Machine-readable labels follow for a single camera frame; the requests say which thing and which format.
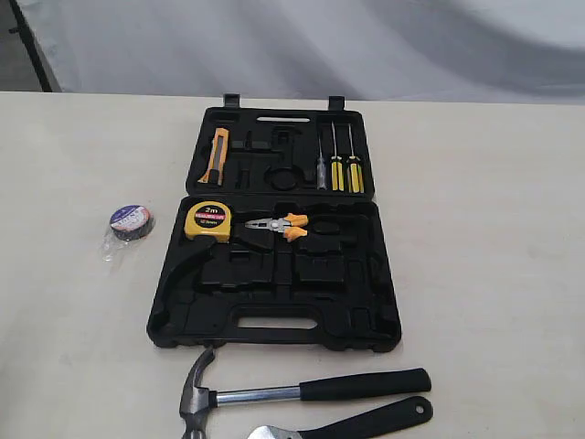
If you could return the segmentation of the yellow utility knife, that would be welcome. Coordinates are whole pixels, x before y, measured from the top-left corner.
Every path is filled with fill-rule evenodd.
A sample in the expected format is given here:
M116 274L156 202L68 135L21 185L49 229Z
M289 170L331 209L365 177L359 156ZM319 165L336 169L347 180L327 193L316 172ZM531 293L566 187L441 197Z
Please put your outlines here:
M211 142L211 151L206 172L197 181L201 184L223 184L224 165L229 150L229 130L217 128Z

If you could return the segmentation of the steel claw hammer black grip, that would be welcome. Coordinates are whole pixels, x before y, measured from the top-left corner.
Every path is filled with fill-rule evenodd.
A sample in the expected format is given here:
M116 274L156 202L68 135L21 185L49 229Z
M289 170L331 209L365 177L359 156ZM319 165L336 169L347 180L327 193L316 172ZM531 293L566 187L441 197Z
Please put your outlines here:
M231 404L291 400L341 402L399 394L409 398L431 390L428 372L417 368L310 380L288 387L213 391L202 386L201 381L205 368L214 359L215 350L206 348L186 376L179 403L179 415L185 423L185 438L205 438L210 412Z

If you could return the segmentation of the black metal frame pole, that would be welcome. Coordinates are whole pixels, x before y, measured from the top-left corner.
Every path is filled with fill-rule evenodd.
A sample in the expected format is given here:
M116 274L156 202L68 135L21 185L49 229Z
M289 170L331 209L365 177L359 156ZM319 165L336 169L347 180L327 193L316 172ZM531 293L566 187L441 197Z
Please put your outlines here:
M16 23L8 29L8 33L19 36L19 39L27 52L28 59L31 62L32 68L36 74L41 90L43 92L53 92L48 74L43 66L39 50L37 49L35 36L29 27L20 6L16 0L9 0L8 4L10 5L12 14L16 21Z

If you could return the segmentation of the yellow black screwdriver right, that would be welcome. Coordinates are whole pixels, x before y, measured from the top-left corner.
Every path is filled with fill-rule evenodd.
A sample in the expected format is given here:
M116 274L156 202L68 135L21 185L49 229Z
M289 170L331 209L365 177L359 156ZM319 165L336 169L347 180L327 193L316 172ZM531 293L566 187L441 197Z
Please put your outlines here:
M362 175L362 166L359 156L356 154L354 147L354 136L352 125L347 126L348 129L348 141L350 147L350 154L346 161L347 166L347 179L348 179L348 190L351 193L364 193L364 181Z

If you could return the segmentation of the clear voltage tester screwdriver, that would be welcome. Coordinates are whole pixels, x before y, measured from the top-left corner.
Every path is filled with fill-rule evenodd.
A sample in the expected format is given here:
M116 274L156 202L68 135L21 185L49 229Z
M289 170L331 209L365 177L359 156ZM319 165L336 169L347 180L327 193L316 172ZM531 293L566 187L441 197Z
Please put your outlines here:
M323 155L323 148L322 148L322 140L320 132L317 132L317 144L318 144L318 155L316 161L316 179L317 179L317 188L321 190L326 190L326 170L325 170L325 160Z

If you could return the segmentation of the yellow black screwdriver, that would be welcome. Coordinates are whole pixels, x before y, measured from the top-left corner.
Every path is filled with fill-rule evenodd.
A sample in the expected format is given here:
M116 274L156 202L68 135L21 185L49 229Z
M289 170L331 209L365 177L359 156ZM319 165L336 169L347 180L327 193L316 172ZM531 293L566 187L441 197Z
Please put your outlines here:
M354 147L354 136L352 125L347 126L348 129L348 141L350 147L350 154L346 161L347 166L347 179L348 179L348 190L351 193L364 193L364 181L362 175L362 166L359 156L356 154Z
M333 191L344 191L345 181L343 176L343 163L342 157L338 154L337 140L335 123L331 122L331 134L333 143L333 155L331 156L331 178L332 178L332 190Z

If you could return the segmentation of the black plastic tool case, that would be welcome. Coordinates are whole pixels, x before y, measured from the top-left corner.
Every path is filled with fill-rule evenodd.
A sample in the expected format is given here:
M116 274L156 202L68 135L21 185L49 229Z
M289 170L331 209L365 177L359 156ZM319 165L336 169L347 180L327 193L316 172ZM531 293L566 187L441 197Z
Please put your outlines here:
M331 122L344 191L332 190ZM347 126L362 166L364 193L348 190ZM197 181L217 128L229 130L223 184ZM317 188L317 132L326 190ZM146 331L160 348L227 343L316 344L332 350L391 351L401 324L363 117L341 96L324 110L246 108L228 95L203 116L186 196L175 218ZM202 201L231 210L227 243L184 233ZM306 237L248 229L249 220L306 215Z

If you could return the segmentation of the PVC insulating tape roll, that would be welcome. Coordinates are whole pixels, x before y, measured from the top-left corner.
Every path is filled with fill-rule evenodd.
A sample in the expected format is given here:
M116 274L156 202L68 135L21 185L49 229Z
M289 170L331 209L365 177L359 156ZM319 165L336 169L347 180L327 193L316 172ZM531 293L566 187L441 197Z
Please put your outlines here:
M113 262L146 238L154 225L154 214L144 205L131 204L116 209L109 218L101 243L102 259Z

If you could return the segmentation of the yellow tape measure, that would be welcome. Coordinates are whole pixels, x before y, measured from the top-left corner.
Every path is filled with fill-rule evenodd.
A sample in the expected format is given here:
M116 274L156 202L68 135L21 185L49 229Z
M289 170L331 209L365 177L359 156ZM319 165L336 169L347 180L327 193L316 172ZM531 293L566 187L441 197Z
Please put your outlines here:
M227 243L231 235L231 210L218 201L202 201L186 214L184 233L193 241L198 236L213 237L219 243Z

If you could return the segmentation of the orange handled pliers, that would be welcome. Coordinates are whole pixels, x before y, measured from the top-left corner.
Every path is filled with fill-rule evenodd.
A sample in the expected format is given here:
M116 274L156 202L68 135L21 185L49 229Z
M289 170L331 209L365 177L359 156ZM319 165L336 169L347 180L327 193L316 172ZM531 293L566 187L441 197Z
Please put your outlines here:
M252 219L244 223L248 229L269 230L279 233L288 242L306 237L308 231L304 228L309 223L306 215L287 214L281 218Z

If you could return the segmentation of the yellow black screwdriver left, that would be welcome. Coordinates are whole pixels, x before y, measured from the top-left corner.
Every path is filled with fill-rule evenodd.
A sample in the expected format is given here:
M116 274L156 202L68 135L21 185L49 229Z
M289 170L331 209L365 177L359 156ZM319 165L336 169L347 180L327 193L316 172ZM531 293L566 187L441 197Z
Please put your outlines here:
M342 157L338 154L337 140L335 123L331 122L331 134L333 143L333 155L331 156L331 178L332 178L332 190L333 191L344 191L345 181L343 176L343 163Z

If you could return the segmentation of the adjustable wrench black handle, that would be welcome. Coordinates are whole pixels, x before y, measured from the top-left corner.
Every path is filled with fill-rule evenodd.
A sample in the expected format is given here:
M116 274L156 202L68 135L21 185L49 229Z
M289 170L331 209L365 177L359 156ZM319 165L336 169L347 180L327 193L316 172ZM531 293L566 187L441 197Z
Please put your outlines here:
M259 426L250 433L249 438L375 438L424 424L433 414L429 400L413 396L311 430L294 431L271 425Z

